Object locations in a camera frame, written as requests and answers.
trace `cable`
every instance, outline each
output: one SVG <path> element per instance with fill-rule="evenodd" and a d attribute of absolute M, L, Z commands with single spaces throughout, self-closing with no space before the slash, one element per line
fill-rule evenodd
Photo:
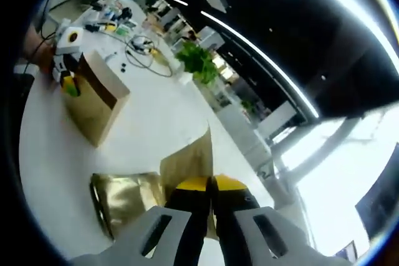
<path fill-rule="evenodd" d="M 46 9 L 47 9 L 47 6 L 49 5 L 49 1 L 50 0 L 47 0 L 46 4 L 44 5 L 42 17 L 41 17 L 41 20 L 40 20 L 39 34 L 41 35 L 42 39 L 45 39 L 45 37 L 43 36 L 43 26 L 44 26 L 44 23 L 46 21 Z"/>
<path fill-rule="evenodd" d="M 65 1 L 62 1 L 62 2 L 60 2 L 58 4 L 56 4 L 55 6 L 53 6 L 52 8 L 49 9 L 49 12 L 51 12 L 53 9 L 56 9 L 57 7 L 60 7 L 64 3 L 67 3 L 68 1 L 71 1 L 71 0 L 65 0 Z"/>
<path fill-rule="evenodd" d="M 25 66 L 25 70 L 24 70 L 24 73 L 23 73 L 23 74 L 26 73 L 26 70 L 27 70 L 29 64 L 31 63 L 31 60 L 32 60 L 32 59 L 34 58 L 34 56 L 36 55 L 37 51 L 39 51 L 39 48 L 40 48 L 47 40 L 51 39 L 53 35 L 55 35 L 55 32 L 52 32 L 52 33 L 49 34 L 47 37 L 45 37 L 45 38 L 39 43 L 39 45 L 35 48 L 35 50 L 32 52 L 31 57 L 27 60 L 27 63 L 26 63 L 26 66 Z"/>
<path fill-rule="evenodd" d="M 130 48 L 132 51 L 136 52 L 137 54 L 140 54 L 140 55 L 143 55 L 143 54 L 137 52 L 131 45 L 129 45 L 129 42 L 131 41 L 131 39 L 130 39 L 128 42 L 125 42 L 124 40 L 121 40 L 121 39 L 119 39 L 118 37 L 115 37 L 115 36 L 113 36 L 113 35 L 111 35 L 111 34 L 109 34 L 109 33 L 107 33 L 107 32 L 103 32 L 103 31 L 98 31 L 98 32 L 101 33 L 101 34 L 104 34 L 104 35 L 106 35 L 106 36 L 109 36 L 109 37 L 111 37 L 111 38 L 113 38 L 113 39 L 115 39 L 115 40 L 118 40 L 119 42 L 125 44 L 125 45 L 126 45 L 126 47 L 125 47 L 126 59 L 127 59 L 127 60 L 129 61 L 129 63 L 132 64 L 133 66 L 138 67 L 138 68 L 140 68 L 140 69 L 147 69 L 147 70 L 150 71 L 151 73 L 154 73 L 155 75 L 158 75 L 158 76 L 161 76 L 161 77 L 170 78 L 170 77 L 173 76 L 173 71 L 172 71 L 170 65 L 167 65 L 167 67 L 168 67 L 168 69 L 169 69 L 169 71 L 170 71 L 170 74 L 168 74 L 168 75 L 158 73 L 157 71 L 154 71 L 154 70 L 151 69 L 151 65 L 152 65 L 152 63 L 154 62 L 154 56 L 152 56 L 151 62 L 150 62 L 148 65 L 145 65 L 143 62 L 140 62 L 136 57 L 134 57 L 132 54 L 130 54 L 130 56 L 131 56 L 134 60 L 136 60 L 136 62 L 138 62 L 138 65 L 135 64 L 134 62 L 132 62 L 132 61 L 130 60 L 130 58 L 128 57 L 128 55 L 129 55 L 128 48 Z M 146 36 L 136 36 L 136 37 L 145 37 L 145 38 L 151 40 L 150 38 L 148 38 L 148 37 L 146 37 Z"/>

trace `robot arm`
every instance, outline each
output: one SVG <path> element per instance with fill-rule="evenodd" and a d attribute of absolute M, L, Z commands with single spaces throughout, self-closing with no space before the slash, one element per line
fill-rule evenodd
<path fill-rule="evenodd" d="M 63 91 L 72 97 L 80 95 L 74 72 L 82 55 L 83 28 L 69 26 L 70 20 L 64 19 L 55 33 L 55 55 L 53 57 L 52 76 Z"/>
<path fill-rule="evenodd" d="M 243 183 L 218 179 L 212 190 L 212 208 L 226 266 L 351 265 L 308 246 L 298 227 L 271 207 L 259 207 Z M 77 257 L 72 265 L 197 265 L 210 205 L 208 186 L 197 188 L 197 182 L 181 183 L 165 207 L 151 208 L 126 227 L 111 247 L 97 255 Z M 148 245 L 152 249 L 154 240 L 158 243 L 148 259 Z"/>

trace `gold foil bag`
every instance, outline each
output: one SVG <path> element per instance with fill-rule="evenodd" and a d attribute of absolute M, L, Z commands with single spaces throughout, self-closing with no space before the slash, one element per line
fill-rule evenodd
<path fill-rule="evenodd" d="M 112 239 L 151 207 L 165 205 L 160 176 L 156 173 L 93 174 L 90 189 L 102 228 Z"/>

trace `yellow object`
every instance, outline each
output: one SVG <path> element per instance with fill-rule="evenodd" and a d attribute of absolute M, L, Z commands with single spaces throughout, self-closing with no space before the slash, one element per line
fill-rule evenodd
<path fill-rule="evenodd" d="M 62 79 L 62 90 L 71 97 L 79 96 L 79 92 L 75 86 L 74 78 L 72 76 L 65 76 Z"/>
<path fill-rule="evenodd" d="M 117 27 L 116 27 L 116 25 L 114 25 L 114 24 L 107 24 L 107 25 L 105 26 L 105 31 L 114 32 L 114 31 L 116 31 L 116 30 L 117 30 Z"/>
<path fill-rule="evenodd" d="M 218 189 L 220 191 L 247 189 L 247 186 L 245 184 L 241 183 L 238 180 L 231 179 L 223 174 L 219 174 L 214 178 L 218 184 Z"/>
<path fill-rule="evenodd" d="M 207 180 L 207 177 L 189 178 L 186 181 L 177 185 L 176 189 L 205 191 Z"/>
<path fill-rule="evenodd" d="M 160 65 L 164 65 L 165 67 L 169 66 L 169 60 L 163 55 L 161 50 L 157 48 L 152 48 L 150 50 L 150 53 L 154 57 L 154 60 Z"/>

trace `desk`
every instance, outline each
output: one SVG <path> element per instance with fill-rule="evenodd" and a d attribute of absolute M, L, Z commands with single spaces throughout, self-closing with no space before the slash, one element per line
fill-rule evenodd
<path fill-rule="evenodd" d="M 97 49 L 104 56 L 108 54 L 105 51 L 123 48 L 122 43 L 108 36 L 86 32 L 84 45 L 84 50 Z M 22 186 L 38 224 L 65 258 L 98 253 L 111 245 L 100 228 L 90 197 L 92 173 L 159 171 L 162 158 L 197 139 L 208 124 L 214 172 L 247 184 L 260 205 L 273 205 L 193 82 L 181 85 L 175 78 L 159 77 L 128 63 L 126 72 L 121 73 L 122 62 L 126 62 L 125 54 L 119 52 L 108 65 L 131 95 L 97 149 L 69 119 L 60 88 L 49 85 L 44 75 L 36 76 L 27 99 L 19 144 Z M 167 72 L 156 63 L 153 68 Z"/>

